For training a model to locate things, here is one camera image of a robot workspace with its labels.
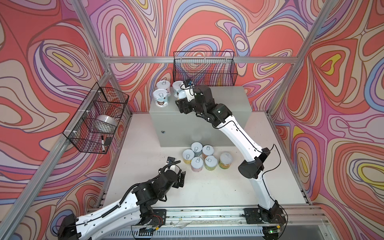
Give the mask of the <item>pink label can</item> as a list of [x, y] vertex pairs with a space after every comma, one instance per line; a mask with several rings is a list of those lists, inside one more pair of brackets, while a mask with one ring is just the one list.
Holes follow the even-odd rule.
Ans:
[[191, 169], [193, 172], [200, 172], [203, 169], [204, 160], [200, 157], [194, 157], [191, 160]]
[[159, 81], [159, 82], [157, 82], [156, 87], [158, 89], [166, 90], [168, 93], [168, 96], [171, 95], [171, 83], [169, 81], [167, 81], [167, 80]]

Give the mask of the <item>brown label can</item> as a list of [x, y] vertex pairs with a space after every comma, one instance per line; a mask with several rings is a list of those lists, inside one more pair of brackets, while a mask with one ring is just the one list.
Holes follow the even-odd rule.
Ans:
[[168, 106], [168, 91], [165, 89], [157, 89], [153, 92], [154, 101], [157, 107], [165, 108]]
[[179, 97], [179, 93], [182, 91], [181, 87], [183, 84], [183, 81], [175, 81], [172, 84], [173, 95], [176, 99]]

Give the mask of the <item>yellow label can front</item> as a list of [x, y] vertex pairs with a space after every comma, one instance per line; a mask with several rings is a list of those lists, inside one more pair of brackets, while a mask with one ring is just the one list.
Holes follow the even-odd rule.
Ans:
[[183, 100], [187, 98], [187, 92], [185, 90], [181, 90], [178, 94], [178, 100]]

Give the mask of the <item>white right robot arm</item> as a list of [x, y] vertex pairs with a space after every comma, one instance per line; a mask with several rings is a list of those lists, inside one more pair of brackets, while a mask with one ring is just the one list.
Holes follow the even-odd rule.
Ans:
[[206, 85], [193, 86], [182, 84], [176, 105], [183, 114], [194, 112], [216, 130], [224, 133], [238, 148], [245, 160], [239, 165], [241, 175], [250, 180], [258, 197], [259, 218], [264, 223], [271, 223], [281, 206], [271, 195], [265, 179], [264, 162], [271, 153], [262, 148], [240, 126], [230, 109], [224, 104], [217, 104], [211, 88]]

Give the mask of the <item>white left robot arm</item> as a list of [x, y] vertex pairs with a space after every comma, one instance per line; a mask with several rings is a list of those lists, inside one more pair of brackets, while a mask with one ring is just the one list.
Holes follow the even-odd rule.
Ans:
[[129, 187], [120, 200], [87, 215], [65, 217], [58, 239], [101, 240], [131, 226], [144, 226], [146, 232], [154, 232], [165, 224], [166, 211], [156, 213], [152, 206], [166, 202], [171, 188], [182, 188], [185, 176], [177, 162], [167, 164], [156, 177]]

